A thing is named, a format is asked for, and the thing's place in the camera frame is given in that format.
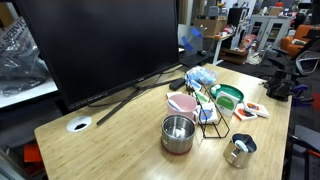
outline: wire rack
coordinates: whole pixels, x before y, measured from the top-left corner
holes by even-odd
[[[202,86],[201,92],[204,95],[206,95],[207,97],[209,97],[210,101],[213,102],[215,109],[217,111],[217,117],[218,117],[217,121],[207,122],[208,121],[207,113],[206,113],[205,109],[203,108],[203,105],[201,104],[201,101],[199,100],[198,96],[195,96],[197,104],[200,106],[199,115],[197,117],[198,118],[197,122],[198,122],[198,125],[201,127],[203,138],[204,139],[225,138],[225,137],[227,137],[228,133],[230,132],[230,128],[229,128],[223,114],[219,111],[216,104],[214,103],[215,100],[211,96],[207,87],[201,82],[200,82],[200,84]],[[188,83],[186,83],[186,90],[189,95],[192,95],[192,93],[194,92],[194,90],[188,85]]]

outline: black monitor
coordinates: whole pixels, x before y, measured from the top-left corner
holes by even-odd
[[[16,0],[69,110],[178,64],[174,0]]]

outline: green bowl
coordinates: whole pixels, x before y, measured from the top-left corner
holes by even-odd
[[[242,102],[244,95],[243,95],[243,93],[242,93],[239,89],[237,89],[237,88],[235,88],[235,87],[233,87],[233,86],[226,85],[226,84],[220,84],[221,87],[220,87],[219,89],[217,89],[215,93],[212,93],[212,92],[211,92],[211,88],[212,88],[213,86],[215,86],[215,85],[212,85],[212,86],[210,87],[210,94],[211,94],[211,96],[212,96],[214,99],[217,98],[217,95],[218,95],[218,93],[219,93],[220,91],[224,91],[225,93],[228,93],[228,94],[230,94],[230,95],[238,98],[238,99],[239,99],[239,102]]]

